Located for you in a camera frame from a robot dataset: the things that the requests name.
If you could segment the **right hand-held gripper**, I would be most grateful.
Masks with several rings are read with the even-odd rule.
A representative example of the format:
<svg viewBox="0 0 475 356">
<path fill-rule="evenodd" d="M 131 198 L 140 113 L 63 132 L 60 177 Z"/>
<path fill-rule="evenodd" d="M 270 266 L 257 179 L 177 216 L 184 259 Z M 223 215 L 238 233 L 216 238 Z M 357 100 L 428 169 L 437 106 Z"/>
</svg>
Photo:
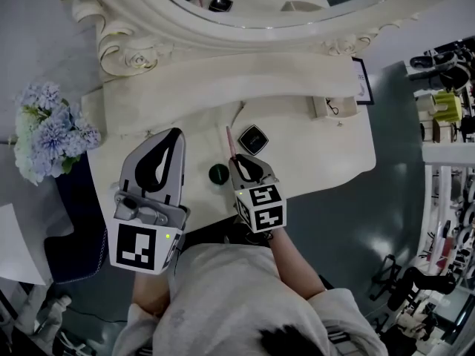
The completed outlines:
<svg viewBox="0 0 475 356">
<path fill-rule="evenodd" d="M 229 159 L 237 212 L 254 234 L 286 226 L 286 199 L 269 164 L 255 156 Z"/>
</svg>

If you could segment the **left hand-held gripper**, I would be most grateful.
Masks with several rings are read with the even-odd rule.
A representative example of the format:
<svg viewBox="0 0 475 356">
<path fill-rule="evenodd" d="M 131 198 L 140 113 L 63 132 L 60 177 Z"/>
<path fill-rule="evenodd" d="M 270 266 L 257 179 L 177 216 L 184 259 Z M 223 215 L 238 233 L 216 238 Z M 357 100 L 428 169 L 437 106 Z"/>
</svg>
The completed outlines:
<svg viewBox="0 0 475 356">
<path fill-rule="evenodd" d="M 125 158 L 107 224 L 111 265 L 152 275 L 169 267 L 191 213 L 179 206 L 185 149 L 183 132 L 170 128 Z"/>
</svg>

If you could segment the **round dark green jar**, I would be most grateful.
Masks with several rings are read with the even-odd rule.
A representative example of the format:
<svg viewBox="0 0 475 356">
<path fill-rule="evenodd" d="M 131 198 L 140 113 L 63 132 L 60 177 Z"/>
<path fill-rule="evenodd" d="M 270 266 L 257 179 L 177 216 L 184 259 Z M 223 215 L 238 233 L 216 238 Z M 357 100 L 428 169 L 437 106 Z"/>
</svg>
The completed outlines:
<svg viewBox="0 0 475 356">
<path fill-rule="evenodd" d="M 229 180 L 229 169 L 223 164 L 215 164 L 209 169 L 209 179 L 215 185 L 225 185 Z"/>
</svg>

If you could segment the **black square compact case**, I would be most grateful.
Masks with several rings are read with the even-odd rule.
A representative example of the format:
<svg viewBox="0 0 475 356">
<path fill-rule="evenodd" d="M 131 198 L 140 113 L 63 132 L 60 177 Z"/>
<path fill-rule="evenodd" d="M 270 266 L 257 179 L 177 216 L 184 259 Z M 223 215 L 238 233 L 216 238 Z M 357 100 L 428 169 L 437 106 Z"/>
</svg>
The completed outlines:
<svg viewBox="0 0 475 356">
<path fill-rule="evenodd" d="M 268 142 L 269 139 L 257 125 L 249 126 L 238 138 L 240 146 L 252 156 L 259 154 Z"/>
</svg>

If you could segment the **pink lipstick stick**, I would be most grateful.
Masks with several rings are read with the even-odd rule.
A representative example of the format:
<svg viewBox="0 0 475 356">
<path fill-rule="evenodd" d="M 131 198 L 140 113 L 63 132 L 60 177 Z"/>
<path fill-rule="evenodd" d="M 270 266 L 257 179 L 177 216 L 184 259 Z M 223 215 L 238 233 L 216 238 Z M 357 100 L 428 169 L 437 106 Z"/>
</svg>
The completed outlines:
<svg viewBox="0 0 475 356">
<path fill-rule="evenodd" d="M 231 159 L 236 159 L 237 152 L 236 152 L 236 149 L 235 149 L 234 140 L 232 138 L 231 128 L 228 125 L 226 126 L 226 135 L 227 135 L 227 140 L 228 140 L 228 144 L 229 144 Z"/>
</svg>

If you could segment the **white dressing table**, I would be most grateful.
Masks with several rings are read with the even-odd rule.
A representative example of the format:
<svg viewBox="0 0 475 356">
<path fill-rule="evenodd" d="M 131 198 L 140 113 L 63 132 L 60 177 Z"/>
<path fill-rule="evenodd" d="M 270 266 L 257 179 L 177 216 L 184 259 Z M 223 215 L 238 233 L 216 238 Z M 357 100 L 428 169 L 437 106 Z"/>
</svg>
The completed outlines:
<svg viewBox="0 0 475 356">
<path fill-rule="evenodd" d="M 265 133 L 269 142 L 259 157 L 272 166 L 285 197 L 343 185 L 376 164 L 367 109 L 358 106 L 358 116 L 342 121 L 316 119 L 312 97 L 355 97 L 359 90 L 349 56 L 312 53 L 218 56 L 106 82 L 82 97 L 84 114 L 102 134 L 88 159 L 103 215 L 113 216 L 112 190 L 127 155 L 148 134 L 176 127 L 186 138 L 187 230 L 232 216 L 232 187 L 213 185 L 209 169 L 228 161 L 226 126 L 240 101 L 246 107 L 232 138 L 250 125 Z"/>
</svg>

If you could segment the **white recessed tray compartment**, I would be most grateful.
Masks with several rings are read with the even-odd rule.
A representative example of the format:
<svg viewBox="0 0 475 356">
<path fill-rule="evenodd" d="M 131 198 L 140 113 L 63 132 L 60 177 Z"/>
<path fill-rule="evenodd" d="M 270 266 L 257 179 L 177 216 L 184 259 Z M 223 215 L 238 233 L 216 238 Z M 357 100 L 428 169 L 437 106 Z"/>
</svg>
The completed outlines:
<svg viewBox="0 0 475 356">
<path fill-rule="evenodd" d="M 345 119 L 353 118 L 358 116 L 361 113 L 361 110 L 358 108 L 356 99 L 354 97 L 344 97 L 344 98 L 331 98 L 334 99 L 336 105 L 339 108 L 339 115 L 329 116 L 327 112 L 327 107 L 325 99 L 328 97 L 322 96 L 313 96 L 312 97 L 312 106 L 315 111 L 316 119 L 332 119 L 337 121 L 342 121 Z"/>
</svg>

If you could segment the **blue artificial flower bouquet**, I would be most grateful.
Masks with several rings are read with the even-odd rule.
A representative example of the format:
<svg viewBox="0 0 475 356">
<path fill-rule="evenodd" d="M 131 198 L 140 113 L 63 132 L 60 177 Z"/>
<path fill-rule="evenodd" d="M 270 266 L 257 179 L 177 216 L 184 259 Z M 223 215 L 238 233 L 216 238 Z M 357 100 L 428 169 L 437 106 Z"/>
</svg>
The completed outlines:
<svg viewBox="0 0 475 356">
<path fill-rule="evenodd" d="M 27 85 L 15 104 L 15 165 L 34 185 L 70 173 L 83 154 L 101 143 L 99 130 L 53 82 Z"/>
</svg>

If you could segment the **person's white shirt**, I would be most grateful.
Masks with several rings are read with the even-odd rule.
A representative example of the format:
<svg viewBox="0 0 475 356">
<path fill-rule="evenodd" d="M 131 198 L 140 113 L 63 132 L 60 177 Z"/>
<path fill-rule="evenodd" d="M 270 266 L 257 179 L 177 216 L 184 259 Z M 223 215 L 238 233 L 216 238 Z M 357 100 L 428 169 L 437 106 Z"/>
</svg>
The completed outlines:
<svg viewBox="0 0 475 356">
<path fill-rule="evenodd" d="M 162 317 L 129 308 L 113 356 L 265 356 L 261 332 L 286 325 L 324 356 L 388 356 L 348 289 L 302 298 L 281 281 L 266 247 L 196 245 L 180 256 L 171 284 Z"/>
</svg>

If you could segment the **white side table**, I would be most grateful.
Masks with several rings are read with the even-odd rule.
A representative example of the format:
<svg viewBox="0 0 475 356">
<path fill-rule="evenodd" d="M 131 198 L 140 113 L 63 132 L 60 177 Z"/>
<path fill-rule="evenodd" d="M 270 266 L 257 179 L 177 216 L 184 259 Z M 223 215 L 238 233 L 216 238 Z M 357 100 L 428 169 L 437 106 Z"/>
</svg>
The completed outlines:
<svg viewBox="0 0 475 356">
<path fill-rule="evenodd" d="M 34 285 L 45 284 L 24 241 L 11 203 L 0 206 L 0 277 Z"/>
</svg>

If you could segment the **grey crumpled cloth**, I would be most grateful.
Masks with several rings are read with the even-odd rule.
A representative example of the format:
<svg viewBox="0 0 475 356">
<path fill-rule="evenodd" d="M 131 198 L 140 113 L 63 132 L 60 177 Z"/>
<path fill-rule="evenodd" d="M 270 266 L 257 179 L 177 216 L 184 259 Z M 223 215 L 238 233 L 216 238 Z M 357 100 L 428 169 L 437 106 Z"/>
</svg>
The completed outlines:
<svg viewBox="0 0 475 356">
<path fill-rule="evenodd" d="M 54 336 L 62 325 L 62 316 L 72 299 L 69 295 L 47 299 L 49 287 L 34 285 L 21 307 L 14 327 L 26 335 Z"/>
</svg>

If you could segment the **white metal rack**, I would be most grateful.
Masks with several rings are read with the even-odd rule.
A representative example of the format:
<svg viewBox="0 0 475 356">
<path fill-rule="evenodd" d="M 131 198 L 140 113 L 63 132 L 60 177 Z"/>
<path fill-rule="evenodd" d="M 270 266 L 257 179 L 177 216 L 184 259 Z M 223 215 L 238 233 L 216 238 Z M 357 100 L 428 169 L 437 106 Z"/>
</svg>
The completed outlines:
<svg viewBox="0 0 475 356">
<path fill-rule="evenodd" d="M 450 274 L 475 296 L 475 170 L 427 165 L 417 260 L 430 276 Z"/>
</svg>

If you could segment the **yellow-green plastic object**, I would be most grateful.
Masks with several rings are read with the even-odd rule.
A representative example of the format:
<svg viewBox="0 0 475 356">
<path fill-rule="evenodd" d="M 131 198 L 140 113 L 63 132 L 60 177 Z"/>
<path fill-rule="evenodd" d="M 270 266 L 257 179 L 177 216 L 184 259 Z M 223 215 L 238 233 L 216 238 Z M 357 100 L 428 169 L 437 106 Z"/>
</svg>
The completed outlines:
<svg viewBox="0 0 475 356">
<path fill-rule="evenodd" d="M 462 119 L 462 103 L 454 93 L 440 91 L 432 95 L 436 112 L 433 118 L 438 122 L 455 123 Z"/>
</svg>

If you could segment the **oval mirror with ornate frame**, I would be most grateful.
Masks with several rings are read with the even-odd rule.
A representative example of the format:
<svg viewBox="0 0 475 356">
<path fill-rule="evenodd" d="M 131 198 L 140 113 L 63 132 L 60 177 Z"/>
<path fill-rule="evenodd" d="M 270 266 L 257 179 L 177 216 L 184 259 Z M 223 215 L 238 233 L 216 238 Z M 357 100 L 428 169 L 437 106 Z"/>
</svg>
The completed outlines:
<svg viewBox="0 0 475 356">
<path fill-rule="evenodd" d="M 92 19 L 106 79 L 181 60 L 257 52 L 352 56 L 422 0 L 68 0 Z"/>
</svg>

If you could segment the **black picture frame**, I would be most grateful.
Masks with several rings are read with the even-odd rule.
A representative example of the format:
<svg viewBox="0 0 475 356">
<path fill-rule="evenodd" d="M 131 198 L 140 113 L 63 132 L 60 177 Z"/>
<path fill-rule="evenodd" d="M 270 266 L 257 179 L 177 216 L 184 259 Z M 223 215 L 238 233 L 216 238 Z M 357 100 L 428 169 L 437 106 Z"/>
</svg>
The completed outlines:
<svg viewBox="0 0 475 356">
<path fill-rule="evenodd" d="M 364 62 L 360 58 L 353 57 L 353 65 L 357 72 L 360 91 L 355 96 L 357 105 L 374 105 L 373 92 L 370 87 L 370 79 Z"/>
</svg>

